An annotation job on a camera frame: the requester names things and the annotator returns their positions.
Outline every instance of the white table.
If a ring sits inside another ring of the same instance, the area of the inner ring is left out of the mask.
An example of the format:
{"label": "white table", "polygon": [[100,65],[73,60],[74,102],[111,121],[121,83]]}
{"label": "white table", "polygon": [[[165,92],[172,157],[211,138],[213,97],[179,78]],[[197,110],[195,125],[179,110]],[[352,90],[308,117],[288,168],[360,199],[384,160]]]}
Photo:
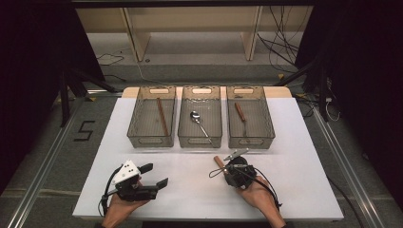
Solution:
{"label": "white table", "polygon": [[[178,92],[177,113],[181,93]],[[92,164],[73,216],[99,218],[98,203],[112,172],[126,160],[137,166],[154,163],[143,174],[142,183],[152,184],[169,178],[157,199],[136,210],[131,219],[262,221],[261,212],[249,206],[227,185],[223,175],[213,179],[217,169],[213,158],[222,159],[234,150],[227,142],[226,102],[222,100],[222,143],[219,149],[181,148],[178,137],[172,148],[134,148],[126,133],[136,103],[135,98],[120,98],[115,104],[98,154]],[[293,98],[268,98],[276,138],[268,150],[251,150],[243,155],[273,184],[280,212],[287,220],[340,220],[343,215],[326,179],[313,142]],[[179,115],[176,130],[178,132]]]}

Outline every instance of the hand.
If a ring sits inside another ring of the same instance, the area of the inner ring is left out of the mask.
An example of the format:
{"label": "hand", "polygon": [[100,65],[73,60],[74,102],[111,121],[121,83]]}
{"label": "hand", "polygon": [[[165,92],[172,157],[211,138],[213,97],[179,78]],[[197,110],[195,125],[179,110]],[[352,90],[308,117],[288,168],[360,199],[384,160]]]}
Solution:
{"label": "hand", "polygon": [[107,209],[106,217],[102,223],[105,228],[116,227],[137,208],[148,203],[149,200],[143,201],[125,201],[121,200],[117,194],[113,194],[110,201],[109,208]]}
{"label": "hand", "polygon": [[[269,186],[267,180],[264,180],[261,176],[256,176],[256,179]],[[280,228],[285,225],[285,221],[276,207],[273,196],[259,183],[253,181],[247,189],[242,190],[238,188],[237,192],[251,206],[258,208],[273,228]]]}

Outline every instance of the black backdrop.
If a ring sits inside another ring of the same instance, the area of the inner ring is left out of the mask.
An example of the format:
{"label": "black backdrop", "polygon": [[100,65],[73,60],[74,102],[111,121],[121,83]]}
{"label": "black backdrop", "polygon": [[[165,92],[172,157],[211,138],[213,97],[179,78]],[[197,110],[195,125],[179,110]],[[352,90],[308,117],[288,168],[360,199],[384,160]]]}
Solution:
{"label": "black backdrop", "polygon": [[104,76],[75,9],[0,3],[0,193],[28,154],[58,95],[63,69]]}
{"label": "black backdrop", "polygon": [[[329,29],[323,22],[334,22],[345,10],[324,67],[343,117],[403,210],[403,3],[352,2],[347,9],[314,9],[297,63],[301,67],[315,57]],[[318,86],[319,77],[308,74],[305,83]]]}

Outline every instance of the transparent plastic bin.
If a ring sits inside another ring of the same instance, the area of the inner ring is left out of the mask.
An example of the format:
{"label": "transparent plastic bin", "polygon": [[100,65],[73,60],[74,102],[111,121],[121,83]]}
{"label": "transparent plastic bin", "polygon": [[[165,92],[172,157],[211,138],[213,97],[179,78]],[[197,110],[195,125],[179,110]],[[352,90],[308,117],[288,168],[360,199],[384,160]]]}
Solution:
{"label": "transparent plastic bin", "polygon": [[175,103],[174,86],[140,87],[127,131],[134,147],[174,145]]}
{"label": "transparent plastic bin", "polygon": [[226,91],[228,147],[268,149],[276,134],[263,87],[228,86]]}
{"label": "transparent plastic bin", "polygon": [[[201,127],[190,113],[201,116]],[[222,138],[221,89],[219,86],[185,86],[182,93],[178,137],[181,147],[220,148]]]}

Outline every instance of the spoon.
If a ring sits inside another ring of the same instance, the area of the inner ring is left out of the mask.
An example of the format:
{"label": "spoon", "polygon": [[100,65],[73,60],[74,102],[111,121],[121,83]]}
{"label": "spoon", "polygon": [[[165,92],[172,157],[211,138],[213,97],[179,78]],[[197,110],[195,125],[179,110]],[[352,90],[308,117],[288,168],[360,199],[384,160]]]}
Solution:
{"label": "spoon", "polygon": [[209,138],[207,135],[207,132],[205,132],[205,130],[204,130],[204,127],[202,127],[201,115],[199,115],[199,113],[197,113],[196,111],[192,111],[192,112],[190,112],[190,118],[192,119],[192,121],[194,123],[197,123],[201,127],[202,133],[204,133],[205,137]]}

